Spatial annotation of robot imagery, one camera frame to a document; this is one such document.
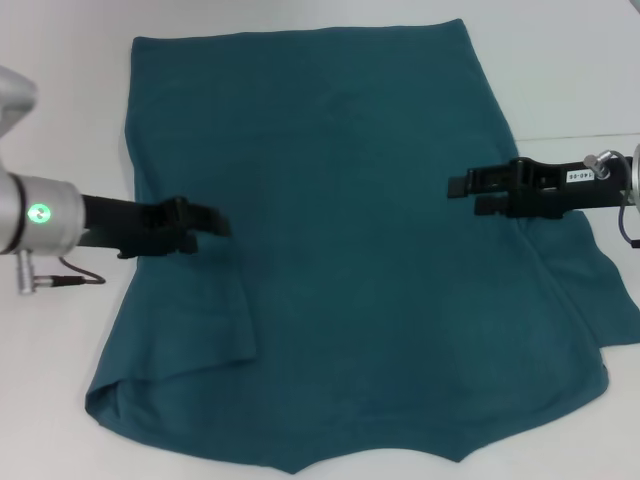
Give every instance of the teal cloth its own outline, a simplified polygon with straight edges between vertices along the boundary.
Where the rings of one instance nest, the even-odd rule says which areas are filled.
[[[582,213],[447,200],[517,156],[462,21],[137,38],[131,66],[137,199],[217,206],[234,236],[139,260],[86,397],[105,427],[287,472],[459,461],[599,396],[599,347],[640,341]]]

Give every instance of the white surface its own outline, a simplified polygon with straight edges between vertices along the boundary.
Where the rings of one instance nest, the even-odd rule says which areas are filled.
[[[133,37],[184,37],[336,25],[467,23],[496,96],[520,140],[640,132],[640,15],[626,0],[20,0],[0,1],[0,65],[35,80],[35,113],[3,139],[10,170],[126,198],[131,171],[122,124]],[[640,136],[521,141],[523,155],[577,161]],[[615,211],[590,212],[600,247],[640,302],[640,254]],[[640,237],[640,217],[629,215]],[[0,478],[274,479],[271,469],[144,447],[84,414],[93,375],[133,271],[108,251],[71,256],[105,287],[15,294],[0,258]],[[43,269],[55,269],[40,261]],[[379,450],[315,465],[305,479],[638,479],[640,347],[608,349],[609,391],[548,426],[482,449],[462,464]]]

